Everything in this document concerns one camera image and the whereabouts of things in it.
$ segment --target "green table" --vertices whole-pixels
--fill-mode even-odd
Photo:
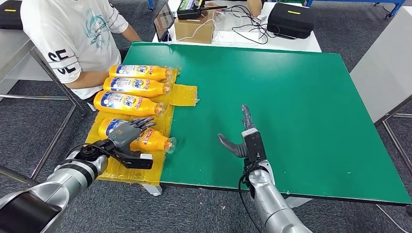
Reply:
[[[237,189],[241,104],[261,131],[275,183],[295,197],[410,204],[411,199],[338,54],[133,43],[124,64],[181,67],[196,107],[176,107],[161,183]]]

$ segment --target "floor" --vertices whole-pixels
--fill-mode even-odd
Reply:
[[[112,3],[145,41],[154,35],[153,18],[165,0],[155,1],[154,13],[145,0],[113,0]],[[407,0],[405,5],[412,5]],[[315,34],[323,52],[340,53],[350,71],[390,22],[382,5],[372,3],[314,2]],[[119,48],[129,43],[116,35]],[[51,82],[19,81],[10,94],[62,95]],[[0,163],[29,175],[70,108],[66,101],[2,100],[0,102]],[[412,107],[406,110],[412,113]],[[43,181],[64,159],[68,149],[84,142],[95,114],[78,111],[40,172]],[[390,121],[406,153],[412,157],[412,121]],[[412,177],[385,130],[378,132],[406,189],[412,195]],[[21,190],[24,184],[0,175],[0,196]],[[250,201],[249,209],[257,219]],[[405,230],[412,218],[404,207],[383,206]],[[400,233],[375,205],[313,200],[294,209],[313,232]],[[167,187],[153,197],[136,184],[96,181],[68,208],[58,232],[257,232],[234,192]]]

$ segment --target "black case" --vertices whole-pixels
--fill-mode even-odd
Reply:
[[[0,5],[0,29],[23,30],[20,18],[21,1],[8,0]]]
[[[267,29],[275,34],[305,39],[314,26],[315,15],[309,8],[276,3],[269,14]]]

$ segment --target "silver robotic arm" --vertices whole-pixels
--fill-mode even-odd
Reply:
[[[119,125],[108,139],[69,154],[44,183],[0,199],[1,233],[47,233],[60,225],[68,204],[107,168],[109,156],[127,168],[150,169],[152,155],[130,152],[130,143],[155,123],[153,118]]]
[[[218,135],[220,143],[225,148],[235,156],[244,159],[244,173],[239,180],[239,190],[240,183],[245,178],[244,183],[250,189],[250,194],[266,232],[311,233],[312,231],[303,225],[276,188],[272,167],[266,160],[260,132],[253,124],[246,105],[242,105],[242,111],[245,115],[245,118],[242,119],[245,128],[242,132],[243,143],[236,145],[228,141],[222,134]]]

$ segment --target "yellow bottle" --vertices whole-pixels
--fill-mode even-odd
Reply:
[[[127,122],[115,118],[103,119],[99,126],[99,136],[106,138],[118,125]],[[139,137],[130,144],[132,150],[156,151],[164,150],[168,154],[173,153],[176,148],[176,138],[167,138],[161,132],[152,128],[146,129]]]
[[[93,103],[97,109],[114,114],[147,117],[150,115],[161,116],[165,112],[163,103],[155,103],[148,98],[110,91],[97,93]]]
[[[107,78],[104,81],[105,91],[115,91],[141,97],[156,97],[170,92],[170,82],[159,83],[156,80],[137,78]]]
[[[110,77],[143,78],[152,80],[171,80],[174,73],[172,67],[113,65],[110,67]]]

